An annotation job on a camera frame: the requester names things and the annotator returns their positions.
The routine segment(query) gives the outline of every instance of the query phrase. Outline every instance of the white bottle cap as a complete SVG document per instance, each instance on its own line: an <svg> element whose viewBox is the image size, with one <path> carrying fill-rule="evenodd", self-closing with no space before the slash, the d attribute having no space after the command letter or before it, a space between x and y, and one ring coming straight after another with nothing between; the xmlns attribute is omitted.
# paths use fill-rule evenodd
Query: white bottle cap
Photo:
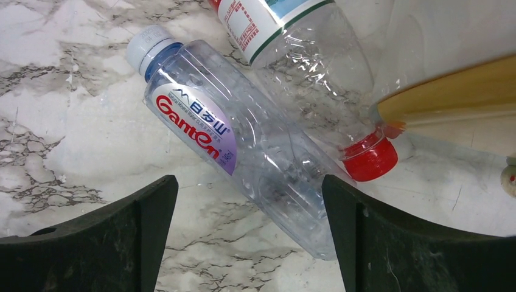
<svg viewBox="0 0 516 292"><path fill-rule="evenodd" d="M125 59L140 75L145 72L154 57L170 44L176 43L174 37L162 26L148 26L127 45Z"/></svg>

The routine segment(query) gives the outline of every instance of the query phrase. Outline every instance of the bottle label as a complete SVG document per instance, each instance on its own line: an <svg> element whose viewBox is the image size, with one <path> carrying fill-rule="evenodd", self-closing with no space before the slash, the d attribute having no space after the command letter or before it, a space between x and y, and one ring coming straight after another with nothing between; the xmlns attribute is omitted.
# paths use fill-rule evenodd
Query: bottle label
<svg viewBox="0 0 516 292"><path fill-rule="evenodd" d="M209 0L233 40L253 63L281 32L334 0Z"/></svg>
<svg viewBox="0 0 516 292"><path fill-rule="evenodd" d="M224 112L201 91L180 85L165 84L156 88L152 100L180 138L195 141L229 175L237 162L237 143Z"/></svg>

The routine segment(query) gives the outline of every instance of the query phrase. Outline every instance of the white marble table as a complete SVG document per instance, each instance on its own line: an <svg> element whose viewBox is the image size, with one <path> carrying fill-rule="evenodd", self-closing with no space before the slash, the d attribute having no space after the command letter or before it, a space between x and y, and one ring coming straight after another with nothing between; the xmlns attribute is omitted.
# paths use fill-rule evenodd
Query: white marble table
<svg viewBox="0 0 516 292"><path fill-rule="evenodd" d="M391 2L340 1L373 69L387 22L373 16ZM125 46L155 23L242 65L204 0L0 3L0 237L29 235L173 174L180 192L157 291L343 291L337 262L312 259L144 106L145 82ZM448 226L516 233L516 200L498 178L504 158L407 139L397 168L363 190Z"/></svg>

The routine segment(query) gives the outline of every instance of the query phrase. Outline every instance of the clear plastic bottle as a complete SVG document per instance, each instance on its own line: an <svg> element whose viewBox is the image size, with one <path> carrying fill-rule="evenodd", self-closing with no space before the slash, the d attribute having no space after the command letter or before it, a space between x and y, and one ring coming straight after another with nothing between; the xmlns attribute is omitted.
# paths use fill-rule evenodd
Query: clear plastic bottle
<svg viewBox="0 0 516 292"><path fill-rule="evenodd" d="M206 42L160 26L130 41L127 61L170 130L312 256L336 258L321 186L328 173L354 182L273 102Z"/></svg>
<svg viewBox="0 0 516 292"><path fill-rule="evenodd" d="M307 134L336 148L357 181L397 163L367 120L372 76L333 0L209 0L271 98Z"/></svg>

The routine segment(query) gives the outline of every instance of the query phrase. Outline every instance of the yellow object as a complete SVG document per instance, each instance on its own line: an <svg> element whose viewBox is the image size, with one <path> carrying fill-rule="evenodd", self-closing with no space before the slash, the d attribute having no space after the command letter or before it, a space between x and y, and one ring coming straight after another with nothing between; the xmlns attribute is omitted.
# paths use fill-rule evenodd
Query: yellow object
<svg viewBox="0 0 516 292"><path fill-rule="evenodd" d="M377 110L403 130L516 156L516 55L395 92Z"/></svg>

